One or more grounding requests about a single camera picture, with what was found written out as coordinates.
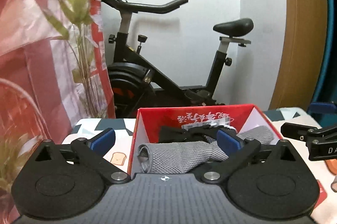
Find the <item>black white dotted sock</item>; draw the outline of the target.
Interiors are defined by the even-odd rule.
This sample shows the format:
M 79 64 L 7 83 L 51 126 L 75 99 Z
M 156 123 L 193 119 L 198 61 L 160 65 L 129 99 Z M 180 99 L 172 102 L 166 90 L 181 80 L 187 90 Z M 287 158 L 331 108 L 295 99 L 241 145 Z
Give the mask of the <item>black white dotted sock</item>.
M 194 141 L 204 141 L 212 143 L 217 140 L 218 131 L 237 134 L 237 130 L 231 125 L 203 125 L 190 130 L 191 137 Z

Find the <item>red strawberry cardboard box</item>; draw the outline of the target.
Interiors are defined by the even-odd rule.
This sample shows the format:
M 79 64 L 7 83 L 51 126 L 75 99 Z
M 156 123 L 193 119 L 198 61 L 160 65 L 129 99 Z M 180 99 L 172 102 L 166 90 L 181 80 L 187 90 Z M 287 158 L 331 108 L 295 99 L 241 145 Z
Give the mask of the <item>red strawberry cardboard box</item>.
M 127 172 L 140 172 L 136 152 L 142 143 L 210 141 L 220 129 L 242 133 L 259 126 L 271 131 L 272 144 L 283 138 L 254 104 L 141 108 L 136 116 Z

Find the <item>orange object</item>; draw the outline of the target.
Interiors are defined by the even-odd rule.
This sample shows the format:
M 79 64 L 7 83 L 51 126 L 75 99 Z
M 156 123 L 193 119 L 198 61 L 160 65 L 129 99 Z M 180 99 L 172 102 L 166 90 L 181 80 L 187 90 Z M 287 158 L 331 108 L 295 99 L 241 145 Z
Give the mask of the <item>orange object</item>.
M 336 176 L 337 175 L 337 159 L 326 160 L 325 163 L 326 163 L 328 170 Z

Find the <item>black eye mask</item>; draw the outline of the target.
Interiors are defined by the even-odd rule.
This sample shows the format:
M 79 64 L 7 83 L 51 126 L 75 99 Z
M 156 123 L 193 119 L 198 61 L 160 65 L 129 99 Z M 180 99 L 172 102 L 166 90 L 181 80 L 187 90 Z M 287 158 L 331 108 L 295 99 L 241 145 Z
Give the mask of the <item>black eye mask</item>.
M 173 128 L 162 126 L 159 131 L 159 140 L 158 143 L 187 143 L 187 142 L 195 142 L 192 137 L 190 130 L 194 129 L 190 128 L 188 130 L 182 128 Z

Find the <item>grey mesh cloth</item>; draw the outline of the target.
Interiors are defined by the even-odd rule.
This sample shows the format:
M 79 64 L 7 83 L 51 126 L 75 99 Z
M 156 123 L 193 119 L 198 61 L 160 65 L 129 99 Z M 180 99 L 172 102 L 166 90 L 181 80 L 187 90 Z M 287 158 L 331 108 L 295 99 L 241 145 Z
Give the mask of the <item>grey mesh cloth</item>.
M 147 143 L 138 148 L 138 160 L 144 173 L 187 173 L 201 164 L 221 162 L 227 158 L 217 142 L 209 137 L 206 142 Z

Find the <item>wooden door frame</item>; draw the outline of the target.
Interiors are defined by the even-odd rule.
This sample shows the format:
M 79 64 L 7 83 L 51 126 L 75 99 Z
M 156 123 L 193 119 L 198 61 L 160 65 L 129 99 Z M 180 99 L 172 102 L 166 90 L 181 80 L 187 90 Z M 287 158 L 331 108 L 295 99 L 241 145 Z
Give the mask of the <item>wooden door frame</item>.
M 287 0 L 285 39 L 271 109 L 309 106 L 323 61 L 327 11 L 327 0 Z

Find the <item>red plant print curtain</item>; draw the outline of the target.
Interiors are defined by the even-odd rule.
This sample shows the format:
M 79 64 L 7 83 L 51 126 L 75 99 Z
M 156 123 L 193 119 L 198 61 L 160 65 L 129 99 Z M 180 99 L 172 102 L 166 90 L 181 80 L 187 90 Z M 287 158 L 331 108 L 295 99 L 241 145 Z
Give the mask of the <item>red plant print curtain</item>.
M 114 115 L 100 0 L 1 0 L 1 222 L 18 217 L 11 186 L 41 140 Z

